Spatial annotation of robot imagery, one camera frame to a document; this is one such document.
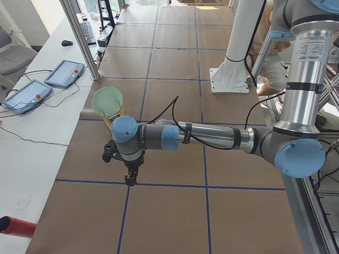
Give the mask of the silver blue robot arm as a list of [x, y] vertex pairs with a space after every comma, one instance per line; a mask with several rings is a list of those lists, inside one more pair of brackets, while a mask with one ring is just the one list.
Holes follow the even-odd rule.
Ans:
[[229, 128], [157, 119], [137, 123], [121, 116], [111, 125], [112, 140], [103, 160], [120, 160], [128, 168], [127, 185], [137, 181], [148, 149], [176, 150], [180, 143], [201, 143], [218, 150], [244, 150], [293, 178], [318, 172], [326, 155], [315, 127], [332, 38], [338, 32], [338, 1], [275, 1], [272, 35], [294, 36], [282, 115], [272, 129]]

